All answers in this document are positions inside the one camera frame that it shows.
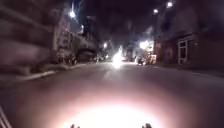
asphalt road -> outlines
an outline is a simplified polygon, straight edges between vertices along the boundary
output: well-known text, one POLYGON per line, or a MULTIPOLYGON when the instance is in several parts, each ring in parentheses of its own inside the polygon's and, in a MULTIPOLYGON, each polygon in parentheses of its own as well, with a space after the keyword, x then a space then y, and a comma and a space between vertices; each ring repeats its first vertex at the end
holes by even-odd
POLYGON ((144 121, 154 128, 223 128, 224 79, 156 66, 86 65, 1 89, 0 104, 13 128, 130 128, 144 121))

sidewalk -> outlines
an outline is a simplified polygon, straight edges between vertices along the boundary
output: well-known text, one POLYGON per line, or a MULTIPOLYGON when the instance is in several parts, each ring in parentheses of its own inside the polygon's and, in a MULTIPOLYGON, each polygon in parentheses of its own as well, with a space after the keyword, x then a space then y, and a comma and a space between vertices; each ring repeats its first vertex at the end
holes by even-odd
POLYGON ((59 72, 68 71, 68 70, 72 70, 72 69, 75 69, 78 67, 82 67, 84 65, 86 65, 86 64, 77 64, 75 66, 67 67, 64 70, 53 70, 52 69, 52 70, 48 70, 45 72, 33 73, 30 75, 0 74, 0 88, 11 87, 15 83, 18 83, 18 82, 29 81, 29 80, 33 80, 33 79, 47 77, 47 76, 54 75, 59 72))
POLYGON ((165 67, 165 68, 173 68, 173 69, 178 69, 178 70, 185 70, 185 71, 191 71, 194 73, 200 73, 203 75, 210 75, 210 76, 217 76, 217 77, 222 77, 224 78, 224 72, 218 71, 218 70, 205 70, 205 69, 193 69, 193 68, 187 68, 180 66, 178 64, 176 65, 166 65, 166 64, 155 64, 155 66, 159 67, 165 67))

road marking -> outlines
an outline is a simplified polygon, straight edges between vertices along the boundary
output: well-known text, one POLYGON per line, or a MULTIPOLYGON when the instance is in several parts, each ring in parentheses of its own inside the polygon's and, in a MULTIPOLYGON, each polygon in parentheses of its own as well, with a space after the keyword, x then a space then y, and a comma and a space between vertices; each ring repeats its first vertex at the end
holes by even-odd
POLYGON ((12 126, 10 125, 8 119, 6 118, 2 107, 0 107, 0 124, 2 126, 2 128, 12 128, 12 126))

bright light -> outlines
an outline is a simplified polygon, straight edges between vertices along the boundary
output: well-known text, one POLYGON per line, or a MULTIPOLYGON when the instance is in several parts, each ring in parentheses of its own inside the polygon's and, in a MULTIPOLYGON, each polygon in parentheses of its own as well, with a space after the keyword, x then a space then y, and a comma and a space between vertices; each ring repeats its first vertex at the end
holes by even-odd
POLYGON ((157 14, 157 13, 159 13, 159 10, 158 10, 158 9, 154 9, 154 10, 153 10, 153 13, 154 13, 154 14, 157 14))
POLYGON ((121 105, 94 107, 77 114, 73 122, 81 128, 141 128, 146 123, 161 128, 154 117, 141 109, 121 105))
POLYGON ((141 43, 139 44, 139 47, 140 47, 141 49, 146 49, 148 46, 149 46, 149 42, 148 42, 147 40, 144 41, 144 42, 141 42, 141 43))
POLYGON ((104 44, 103 44, 103 47, 104 47, 104 48, 107 48, 107 43, 104 43, 104 44))
POLYGON ((114 55, 114 57, 113 57, 113 66, 115 67, 115 68, 117 68, 117 69, 119 69, 121 66, 122 66, 122 64, 123 64, 123 62, 122 62, 122 60, 123 60, 124 58, 122 57, 122 52, 121 51, 119 51, 118 53, 116 53, 115 55, 114 55))
POLYGON ((166 7, 167 7, 167 8, 171 8, 171 7, 173 7, 173 3, 172 3, 172 2, 168 2, 167 5, 166 5, 166 7))
POLYGON ((71 10, 71 11, 69 12, 69 16, 70 16, 71 18, 75 18, 75 12, 74 12, 73 10, 71 10))

streetlight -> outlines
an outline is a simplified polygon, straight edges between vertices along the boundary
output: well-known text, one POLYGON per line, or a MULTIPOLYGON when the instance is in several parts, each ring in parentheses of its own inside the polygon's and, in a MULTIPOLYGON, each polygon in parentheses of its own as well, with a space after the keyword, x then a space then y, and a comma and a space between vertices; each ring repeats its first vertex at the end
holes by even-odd
POLYGON ((154 9, 154 10, 153 10, 153 13, 154 13, 154 14, 157 14, 157 13, 159 13, 159 10, 158 10, 158 9, 154 9))
POLYGON ((166 8, 171 8, 171 7, 173 7, 173 2, 167 2, 166 8))
POLYGON ((144 49, 144 50, 145 50, 148 46, 149 46, 149 42, 148 42, 148 40, 143 41, 143 42, 140 42, 140 44, 139 44, 139 47, 140 47, 141 49, 144 49))
POLYGON ((107 43, 104 43, 103 44, 103 48, 107 48, 107 43))
POLYGON ((73 3, 72 3, 72 9, 71 9, 71 11, 69 12, 69 16, 70 16, 71 18, 75 18, 75 17, 76 17, 75 12, 74 12, 73 3))

